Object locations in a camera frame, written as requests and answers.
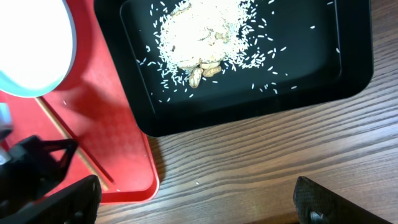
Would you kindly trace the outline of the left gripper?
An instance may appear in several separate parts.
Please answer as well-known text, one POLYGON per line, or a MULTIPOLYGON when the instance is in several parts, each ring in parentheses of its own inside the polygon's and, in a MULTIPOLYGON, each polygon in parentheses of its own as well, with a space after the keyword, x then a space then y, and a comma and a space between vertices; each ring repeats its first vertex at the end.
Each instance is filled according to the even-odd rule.
POLYGON ((1 214, 11 215, 58 186, 66 177, 78 143, 30 136, 6 152, 1 164, 1 214))

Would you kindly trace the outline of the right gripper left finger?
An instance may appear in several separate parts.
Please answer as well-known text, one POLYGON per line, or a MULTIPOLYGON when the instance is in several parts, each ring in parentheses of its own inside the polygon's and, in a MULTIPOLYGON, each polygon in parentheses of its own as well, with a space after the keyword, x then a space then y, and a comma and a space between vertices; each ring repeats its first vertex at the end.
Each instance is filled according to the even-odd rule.
POLYGON ((1 223, 94 223, 101 195, 95 175, 41 199, 26 186, 1 190, 1 223))

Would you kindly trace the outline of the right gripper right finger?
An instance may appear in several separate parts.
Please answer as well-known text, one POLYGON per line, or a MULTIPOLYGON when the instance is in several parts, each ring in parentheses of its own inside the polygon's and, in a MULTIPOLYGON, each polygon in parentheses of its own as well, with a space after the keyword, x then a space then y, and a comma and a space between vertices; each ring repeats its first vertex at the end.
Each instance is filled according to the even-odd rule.
POLYGON ((297 178, 293 201, 304 224, 388 224, 389 222, 311 179, 297 178))

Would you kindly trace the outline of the wooden chopstick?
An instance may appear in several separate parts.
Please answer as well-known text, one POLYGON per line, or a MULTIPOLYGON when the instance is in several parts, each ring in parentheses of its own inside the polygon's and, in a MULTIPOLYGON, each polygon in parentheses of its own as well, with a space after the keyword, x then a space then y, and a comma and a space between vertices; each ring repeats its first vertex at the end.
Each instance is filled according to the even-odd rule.
MULTIPOLYGON (((75 139, 77 137, 73 135, 71 131, 68 130, 67 125, 63 124, 63 121, 59 118, 58 114, 54 112, 54 110, 48 105, 48 103, 42 97, 35 97, 34 100, 40 106, 42 111, 46 114, 48 119, 52 122, 52 124, 56 127, 58 132, 65 139, 75 139)), ((78 146, 77 152, 78 157, 82 160, 85 167, 94 175, 99 178, 99 182, 101 184, 101 188, 104 191, 109 190, 108 181, 104 178, 104 174, 102 173, 100 167, 96 164, 90 154, 88 154, 82 147, 78 146)))

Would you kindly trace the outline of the red plastic tray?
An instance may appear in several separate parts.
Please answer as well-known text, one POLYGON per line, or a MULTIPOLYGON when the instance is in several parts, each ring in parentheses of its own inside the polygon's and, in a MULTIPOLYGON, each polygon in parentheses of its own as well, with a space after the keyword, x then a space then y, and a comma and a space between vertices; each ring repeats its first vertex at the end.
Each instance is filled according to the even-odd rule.
MULTIPOLYGON (((103 190, 104 204, 147 202, 159 191, 159 176, 96 20, 94 2, 75 0, 68 6, 77 32, 75 63, 66 79, 43 99, 104 174, 109 185, 108 191, 103 190)), ((1 93, 1 101, 10 107, 14 122, 8 146, 31 135, 63 138, 33 98, 1 93)), ((90 174, 76 153, 59 188, 90 174)))

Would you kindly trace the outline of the large light blue plate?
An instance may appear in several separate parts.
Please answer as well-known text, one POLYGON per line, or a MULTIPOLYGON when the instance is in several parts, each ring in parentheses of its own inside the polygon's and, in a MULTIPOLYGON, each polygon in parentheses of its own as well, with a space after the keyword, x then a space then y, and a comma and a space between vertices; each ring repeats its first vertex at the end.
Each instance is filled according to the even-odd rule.
POLYGON ((71 72, 76 51, 66 0, 1 0, 1 91, 22 98, 50 93, 71 72))

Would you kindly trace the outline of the rice and food scraps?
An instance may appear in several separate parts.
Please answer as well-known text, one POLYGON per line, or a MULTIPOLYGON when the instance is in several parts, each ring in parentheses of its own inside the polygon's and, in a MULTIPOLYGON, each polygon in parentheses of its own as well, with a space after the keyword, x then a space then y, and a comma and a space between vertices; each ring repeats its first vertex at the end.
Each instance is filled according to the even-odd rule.
POLYGON ((334 1, 135 2, 134 38, 150 98, 158 105, 234 91, 278 94, 294 81, 338 70, 334 1))

